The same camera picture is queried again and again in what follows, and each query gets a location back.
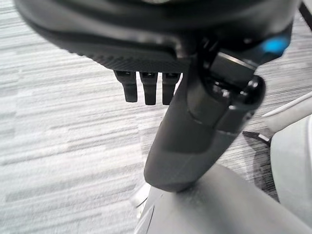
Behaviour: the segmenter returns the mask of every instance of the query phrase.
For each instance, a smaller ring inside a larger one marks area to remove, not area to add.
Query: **chair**
[[[280,203],[312,227],[312,92],[262,116]],[[243,132],[253,137],[257,133]]]

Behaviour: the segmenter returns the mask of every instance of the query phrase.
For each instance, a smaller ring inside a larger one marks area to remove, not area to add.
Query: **gray carpet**
[[[312,35],[297,16],[285,56],[258,70],[267,97],[260,116],[312,90]],[[128,234],[128,202],[166,111],[124,101],[113,72],[62,51],[0,1],[0,233]],[[276,198],[269,150],[242,136],[219,163]]]

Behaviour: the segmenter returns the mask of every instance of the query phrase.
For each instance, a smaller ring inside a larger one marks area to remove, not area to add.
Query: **black plastic part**
[[[246,47],[246,38],[259,42],[278,33],[292,21],[301,1],[193,0],[179,4],[147,4],[143,0],[15,2],[25,17],[48,30],[145,44],[161,43],[185,57],[195,51],[196,44],[192,41],[205,33],[214,35],[223,47],[234,49]]]
[[[183,77],[145,165],[145,180],[152,186],[177,192],[197,181],[238,136],[265,94],[264,82],[251,103],[207,85],[196,67]]]
[[[304,20],[307,22],[307,25],[309,26],[310,30],[312,31],[312,12],[308,9],[308,7],[304,4],[304,2],[301,3],[299,7],[299,11],[304,18]]]
[[[246,137],[250,137],[250,138],[256,139],[256,140],[260,140],[260,141],[262,141],[263,143],[265,143],[269,147],[271,146],[272,138],[268,138],[269,140],[266,140],[266,139],[261,137],[260,133],[243,131],[243,135],[246,136]]]
[[[162,74],[162,104],[169,105],[174,92],[176,84],[180,79],[181,73],[163,73]]]
[[[156,88],[157,88],[158,73],[140,72],[140,78],[143,83],[145,104],[156,104]]]
[[[126,102],[137,102],[137,78],[135,72],[114,71],[122,84]]]

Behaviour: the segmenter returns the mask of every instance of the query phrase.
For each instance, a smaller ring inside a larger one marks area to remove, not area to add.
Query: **blue light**
[[[263,43],[262,48],[265,52],[282,54],[289,46],[289,41],[285,38],[272,38]]]

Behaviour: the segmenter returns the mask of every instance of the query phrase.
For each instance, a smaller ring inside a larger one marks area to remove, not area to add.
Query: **chair leg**
[[[267,136],[262,135],[261,133],[243,131],[243,135],[246,136],[246,137],[250,137],[250,138],[253,138],[253,139],[260,140],[263,143],[265,143],[266,145],[268,145],[269,147],[271,146],[271,139],[272,138],[268,138]]]

